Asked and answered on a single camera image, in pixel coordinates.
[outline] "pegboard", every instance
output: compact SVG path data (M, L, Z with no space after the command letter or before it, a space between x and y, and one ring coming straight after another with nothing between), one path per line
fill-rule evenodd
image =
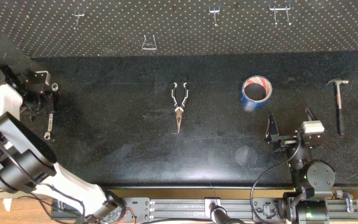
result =
M358 50L358 1L5 0L0 31L30 57Z

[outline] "pegboard hook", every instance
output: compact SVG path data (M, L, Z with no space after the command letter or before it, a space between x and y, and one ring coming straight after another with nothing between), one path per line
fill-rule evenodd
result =
M210 7L209 7L208 9L209 9L209 13L213 13L213 14L214 14L215 26L218 26L218 24L216 23L216 13L218 13L218 12L220 12L220 11L221 11L221 7L219 6L218 10L216 10L216 9L215 9L215 7L214 7L214 9L213 9L213 10L211 10L211 8L210 8Z
M284 8L277 8L275 6L273 6L273 8L271 8L270 6L268 6L268 8L274 12L274 22L275 22L275 25L277 25L277 17L276 17L276 11L280 11L280 10L285 10L285 12L287 13L287 21L288 21L288 25L291 25L291 22L290 22L290 15L288 14L288 10L291 9L291 5L288 4L288 6L285 6Z
M147 44L146 43L146 35L144 35L144 41L142 45L143 50L156 50L157 49L157 43L155 42L155 37L153 35L154 44ZM144 47L145 45L153 45L154 47Z
M74 11L74 16L77 17L77 23L76 23L74 29L77 29L77 27L78 27L78 21L80 20L80 17L85 16L85 11L82 12L82 13L80 13L80 12L77 12L77 11L75 10L75 11Z

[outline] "roll of blue tape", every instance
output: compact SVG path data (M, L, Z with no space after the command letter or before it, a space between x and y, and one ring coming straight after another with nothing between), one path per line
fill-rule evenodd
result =
M250 84L259 84L261 86L263 86L263 88L266 91L266 97L262 100L253 100L250 99L246 93L245 93L245 88L247 85ZM270 98L270 96L272 95L273 92L273 88L272 88L272 84L269 82L269 80L265 77L256 75L253 77L248 78L244 84L242 84L242 89L241 89L241 100L244 103L244 105L248 108L258 108L262 105L264 105L266 103L266 101Z

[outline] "hammer head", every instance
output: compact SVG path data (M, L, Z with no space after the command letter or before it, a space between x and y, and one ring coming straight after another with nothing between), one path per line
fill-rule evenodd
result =
M340 84L348 84L349 81L348 80L341 80L340 78L334 78L332 80L330 80L329 82L327 82L327 85L330 83L335 83L335 85L340 85Z

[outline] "pliers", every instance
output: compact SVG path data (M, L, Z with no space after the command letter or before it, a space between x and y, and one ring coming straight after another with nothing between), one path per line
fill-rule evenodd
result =
M173 83L172 85L172 92L171 92L171 97L172 97L172 102L173 102L173 107L175 108L175 112L177 114L177 126L178 126L178 133L180 130L180 123L181 123L181 115L184 112L186 103L187 103L187 99L189 97L189 90L187 89L187 83L183 84L183 87L185 87L185 98L183 99L181 105L178 105L177 99L176 99L176 89L177 89L178 84Z

